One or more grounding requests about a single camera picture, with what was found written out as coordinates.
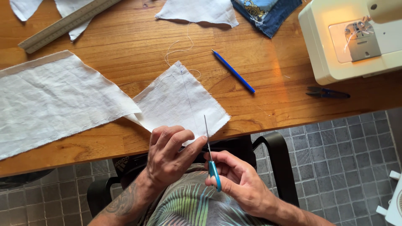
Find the scissors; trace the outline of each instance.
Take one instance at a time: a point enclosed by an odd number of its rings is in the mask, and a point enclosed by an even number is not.
[[[350,98],[351,96],[344,92],[334,91],[321,87],[307,87],[311,92],[307,92],[306,94],[316,97],[329,97],[329,98]]]
[[[209,135],[208,135],[208,127],[207,127],[207,119],[204,115],[204,120],[205,120],[205,130],[207,131],[207,144],[208,144],[208,151],[209,151],[209,164],[208,164],[208,171],[209,171],[209,175],[215,176],[216,179],[216,185],[217,187],[215,187],[216,191],[220,192],[221,191],[221,180],[219,179],[219,174],[218,171],[216,170],[216,166],[215,163],[212,161],[212,155],[211,155],[211,147],[209,146]]]

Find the denim fabric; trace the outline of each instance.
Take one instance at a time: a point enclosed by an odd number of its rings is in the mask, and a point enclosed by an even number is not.
[[[262,22],[259,22],[258,18],[256,19],[247,12],[244,5],[240,5],[236,0],[231,1],[233,7],[239,11],[241,15],[269,38],[274,36],[282,22],[302,4],[302,0],[278,0],[271,10],[263,17]]]

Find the wood grain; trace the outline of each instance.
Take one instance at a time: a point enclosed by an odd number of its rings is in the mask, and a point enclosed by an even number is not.
[[[96,16],[71,43],[67,34],[33,54],[17,44],[60,19],[53,0],[44,0],[25,23],[14,16],[9,2],[0,2],[0,68],[7,68],[62,50],[116,83],[130,97],[168,69],[164,56],[191,46],[187,23],[157,20],[163,0],[123,0]],[[402,106],[401,72],[356,78],[326,86],[351,94],[350,99],[316,99],[305,94],[317,86],[297,16],[285,20],[273,39],[255,30],[236,12],[240,25],[190,24],[190,51],[169,56],[202,73],[201,84],[232,119],[212,140],[326,121]],[[256,90],[250,94],[210,49],[216,50]],[[147,151],[149,132],[121,118],[74,136],[0,161],[0,177],[80,162]]]

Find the forearm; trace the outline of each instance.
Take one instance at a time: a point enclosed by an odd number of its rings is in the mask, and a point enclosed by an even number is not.
[[[156,187],[142,171],[117,198],[104,208],[89,226],[123,226],[136,220],[153,202],[163,187]]]
[[[334,226],[326,219],[297,208],[280,200],[275,214],[267,215],[266,219],[282,226]]]

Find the ruler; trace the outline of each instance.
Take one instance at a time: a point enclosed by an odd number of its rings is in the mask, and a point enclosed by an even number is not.
[[[121,0],[94,0],[18,44],[33,53]]]

